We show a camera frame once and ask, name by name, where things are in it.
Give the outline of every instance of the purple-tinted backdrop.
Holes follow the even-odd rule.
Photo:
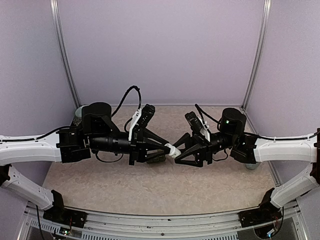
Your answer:
[[[296,136],[320,127],[320,1],[273,0],[256,84],[248,106],[262,135]],[[305,162],[276,162],[283,182]],[[320,236],[320,189],[298,199],[312,240]]]
[[[0,1],[0,135],[46,133],[69,124],[73,101],[48,0]],[[15,165],[42,184],[48,162]],[[0,188],[1,239],[17,239],[27,201]]]
[[[263,0],[59,1],[84,104],[118,104],[130,85],[151,104],[241,105]],[[136,104],[136,93],[125,103]]]

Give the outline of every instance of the beige tabletop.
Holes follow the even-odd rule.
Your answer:
[[[223,107],[203,107],[219,119]],[[122,107],[112,120],[122,130],[136,107]],[[184,115],[193,106],[157,106],[148,129],[174,143],[191,132]],[[212,132],[216,124],[208,120]],[[105,161],[118,157],[100,152]],[[232,158],[204,163],[198,168],[178,165],[170,157],[160,163],[128,164],[128,156],[115,163],[92,157],[76,163],[53,163],[44,186],[60,192],[66,206],[106,213],[134,215],[190,215],[232,211],[257,206],[274,187],[268,164],[256,170]]]

